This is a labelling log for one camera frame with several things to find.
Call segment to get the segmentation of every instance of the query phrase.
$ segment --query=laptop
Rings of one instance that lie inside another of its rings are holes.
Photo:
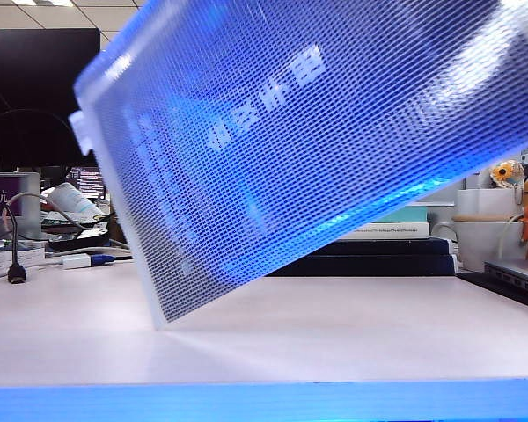
[[[485,262],[485,273],[528,292],[528,260],[497,259]]]

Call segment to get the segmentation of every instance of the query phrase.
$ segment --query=dark blue book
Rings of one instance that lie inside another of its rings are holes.
[[[428,239],[337,240],[312,255],[450,255],[451,241]]]
[[[273,277],[455,275],[454,255],[307,255],[269,274]]]

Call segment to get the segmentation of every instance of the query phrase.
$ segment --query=ceiling light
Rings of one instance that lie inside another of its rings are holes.
[[[35,6],[34,0],[12,0],[18,6]]]
[[[33,0],[38,6],[66,6],[72,7],[74,4],[70,0]]]

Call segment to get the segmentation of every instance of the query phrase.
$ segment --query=black monitor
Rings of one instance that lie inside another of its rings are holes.
[[[68,116],[72,85],[99,52],[99,30],[0,30],[0,165],[93,166],[82,156]]]

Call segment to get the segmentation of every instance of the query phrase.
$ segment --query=desk surface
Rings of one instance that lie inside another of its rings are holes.
[[[134,264],[0,281],[0,386],[528,377],[528,308],[454,277],[266,278],[154,331]]]

